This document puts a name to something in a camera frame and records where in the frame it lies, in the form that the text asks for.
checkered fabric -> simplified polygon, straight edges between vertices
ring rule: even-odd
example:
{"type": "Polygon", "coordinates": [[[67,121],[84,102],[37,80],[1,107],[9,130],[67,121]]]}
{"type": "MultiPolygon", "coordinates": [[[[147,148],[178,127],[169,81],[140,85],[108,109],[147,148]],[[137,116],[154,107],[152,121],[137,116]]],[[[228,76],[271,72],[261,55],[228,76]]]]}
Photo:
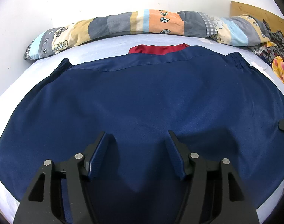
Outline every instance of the checkered fabric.
{"type": "Polygon", "coordinates": [[[26,58],[26,59],[32,59],[32,58],[30,57],[30,48],[31,48],[31,45],[32,45],[33,42],[34,42],[34,40],[30,43],[30,45],[28,45],[28,47],[27,47],[27,49],[26,49],[26,53],[25,53],[25,58],[26,58]]]}
{"type": "Polygon", "coordinates": [[[209,19],[208,15],[206,13],[201,13],[201,12],[198,12],[198,13],[203,18],[203,21],[205,22],[207,36],[212,36],[212,35],[217,34],[218,31],[215,25],[209,19]]]}

patterned blanket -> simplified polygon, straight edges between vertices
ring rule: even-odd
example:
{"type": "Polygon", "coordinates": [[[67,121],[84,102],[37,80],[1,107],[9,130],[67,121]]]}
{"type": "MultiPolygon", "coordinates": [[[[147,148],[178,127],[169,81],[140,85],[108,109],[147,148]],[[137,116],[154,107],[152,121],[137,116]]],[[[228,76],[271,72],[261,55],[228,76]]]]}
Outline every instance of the patterned blanket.
{"type": "Polygon", "coordinates": [[[265,25],[249,16],[214,18],[205,13],[141,10],[82,20],[52,28],[34,39],[25,59],[40,59],[96,39],[141,33],[161,33],[206,38],[234,46],[253,46],[269,41],[265,25]]]}

mattress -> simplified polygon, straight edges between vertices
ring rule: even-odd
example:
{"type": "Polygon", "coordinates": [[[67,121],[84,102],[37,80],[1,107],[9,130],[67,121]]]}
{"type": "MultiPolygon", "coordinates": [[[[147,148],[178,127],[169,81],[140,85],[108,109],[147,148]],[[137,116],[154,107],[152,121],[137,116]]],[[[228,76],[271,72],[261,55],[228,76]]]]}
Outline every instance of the mattress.
{"type": "MultiPolygon", "coordinates": [[[[38,82],[49,76],[62,59],[67,57],[70,62],[75,65],[86,61],[124,55],[128,53],[131,47],[139,44],[165,46],[182,43],[200,45],[224,55],[236,51],[240,52],[252,66],[256,67],[261,73],[266,75],[284,95],[284,84],[279,78],[277,78],[272,69],[266,63],[249,50],[219,44],[209,39],[182,37],[176,35],[143,34],[120,36],[74,47],[55,56],[38,60],[32,64],[0,97],[0,136],[17,104],[38,82]]],[[[284,179],[276,191],[257,209],[260,223],[269,216],[283,193],[284,179]]],[[[13,222],[18,205],[19,202],[0,182],[0,209],[3,211],[10,223],[13,222]]]]}

metal pin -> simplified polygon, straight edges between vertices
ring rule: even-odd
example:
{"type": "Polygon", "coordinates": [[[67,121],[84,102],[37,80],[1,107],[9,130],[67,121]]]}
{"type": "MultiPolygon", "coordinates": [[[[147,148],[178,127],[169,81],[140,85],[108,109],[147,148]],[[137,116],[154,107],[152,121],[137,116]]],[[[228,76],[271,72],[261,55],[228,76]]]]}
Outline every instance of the metal pin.
{"type": "Polygon", "coordinates": [[[222,159],[222,162],[223,162],[224,164],[229,164],[229,163],[230,163],[230,160],[229,160],[228,158],[223,158],[223,159],[222,159]]]}
{"type": "Polygon", "coordinates": [[[52,161],[48,159],[48,160],[44,161],[43,164],[44,164],[45,166],[48,166],[48,165],[51,164],[51,162],[52,162],[52,161]]]}
{"type": "Polygon", "coordinates": [[[199,157],[198,153],[195,153],[195,152],[192,152],[190,156],[191,156],[191,158],[198,158],[199,157]]]}
{"type": "Polygon", "coordinates": [[[75,159],[81,159],[83,157],[83,154],[82,153],[77,153],[74,158],[75,159]]]}

